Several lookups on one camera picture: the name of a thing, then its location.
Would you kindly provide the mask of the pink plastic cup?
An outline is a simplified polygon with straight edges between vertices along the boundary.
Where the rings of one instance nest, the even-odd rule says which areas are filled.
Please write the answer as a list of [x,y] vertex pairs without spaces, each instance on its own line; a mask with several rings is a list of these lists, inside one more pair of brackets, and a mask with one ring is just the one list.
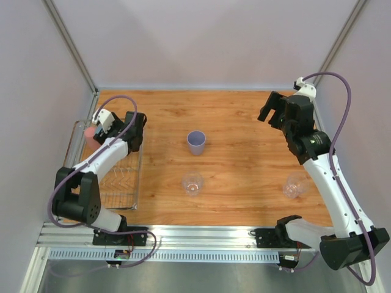
[[96,151],[101,146],[93,137],[95,135],[96,127],[90,126],[84,131],[84,138],[86,141],[86,145],[92,150]]

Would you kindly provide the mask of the purple plastic cup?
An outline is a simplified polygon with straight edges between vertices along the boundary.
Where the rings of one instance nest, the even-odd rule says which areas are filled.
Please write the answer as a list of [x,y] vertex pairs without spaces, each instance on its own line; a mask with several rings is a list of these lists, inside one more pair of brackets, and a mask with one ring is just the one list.
[[191,131],[187,136],[187,143],[191,154],[200,156],[205,148],[206,135],[199,130]]

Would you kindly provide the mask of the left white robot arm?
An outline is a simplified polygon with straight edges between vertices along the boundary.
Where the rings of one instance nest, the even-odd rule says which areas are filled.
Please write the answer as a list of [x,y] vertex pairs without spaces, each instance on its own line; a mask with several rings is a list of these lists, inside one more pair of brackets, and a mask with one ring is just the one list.
[[84,161],[57,171],[49,216],[77,221],[105,232],[113,244],[124,243],[128,237],[125,217],[102,206],[100,181],[116,163],[140,150],[146,122],[144,113],[128,111],[124,120],[108,110],[96,113],[92,140],[99,148]]

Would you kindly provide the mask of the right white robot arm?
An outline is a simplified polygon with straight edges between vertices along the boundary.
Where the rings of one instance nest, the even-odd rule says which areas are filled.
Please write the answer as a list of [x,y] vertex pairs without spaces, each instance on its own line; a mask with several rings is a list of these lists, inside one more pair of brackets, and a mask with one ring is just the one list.
[[258,120],[283,132],[288,149],[315,183],[332,219],[331,227],[291,215],[277,221],[275,239],[282,247],[300,242],[321,253],[333,270],[357,264],[377,255],[389,242],[385,228],[376,228],[364,213],[332,149],[329,136],[315,129],[314,106],[308,96],[284,96],[271,92]]

